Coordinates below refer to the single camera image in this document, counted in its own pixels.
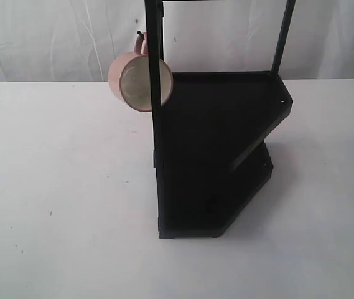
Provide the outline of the black two-tier metal rack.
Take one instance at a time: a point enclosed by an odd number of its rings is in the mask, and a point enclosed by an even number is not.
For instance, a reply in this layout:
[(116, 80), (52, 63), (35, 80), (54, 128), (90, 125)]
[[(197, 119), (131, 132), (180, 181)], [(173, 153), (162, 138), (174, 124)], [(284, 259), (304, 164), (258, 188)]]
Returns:
[(293, 104), (279, 68), (294, 6), (286, 3), (271, 70), (176, 72), (162, 103), (164, 5), (146, 1), (161, 239), (223, 235), (270, 179), (274, 166), (265, 138)]

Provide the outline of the black rack hook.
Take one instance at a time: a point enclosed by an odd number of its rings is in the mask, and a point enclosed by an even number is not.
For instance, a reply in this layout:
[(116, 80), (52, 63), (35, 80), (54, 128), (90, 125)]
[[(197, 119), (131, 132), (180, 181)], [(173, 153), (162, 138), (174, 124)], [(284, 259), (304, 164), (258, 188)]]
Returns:
[(144, 34), (143, 34), (141, 31), (137, 31), (137, 34), (138, 34), (142, 39), (144, 39)]

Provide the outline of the white backdrop cloth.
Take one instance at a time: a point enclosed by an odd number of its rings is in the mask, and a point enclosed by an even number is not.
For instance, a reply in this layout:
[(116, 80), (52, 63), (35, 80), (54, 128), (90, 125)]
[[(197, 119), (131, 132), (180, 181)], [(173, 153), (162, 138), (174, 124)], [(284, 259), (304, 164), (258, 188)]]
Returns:
[[(271, 68), (285, 1), (164, 4), (172, 70)], [(0, 82), (104, 81), (146, 30), (143, 1), (0, 1)], [(284, 79), (354, 78), (354, 1), (297, 1)]]

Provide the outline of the pink ceramic mug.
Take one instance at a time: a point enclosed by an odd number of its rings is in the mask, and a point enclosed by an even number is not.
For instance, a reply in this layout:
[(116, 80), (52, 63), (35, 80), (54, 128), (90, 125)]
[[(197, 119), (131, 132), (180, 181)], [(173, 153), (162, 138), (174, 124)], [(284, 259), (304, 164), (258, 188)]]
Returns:
[(151, 84), (147, 33), (144, 39), (137, 35), (134, 49), (117, 56), (108, 71), (112, 93), (139, 112), (151, 112)]

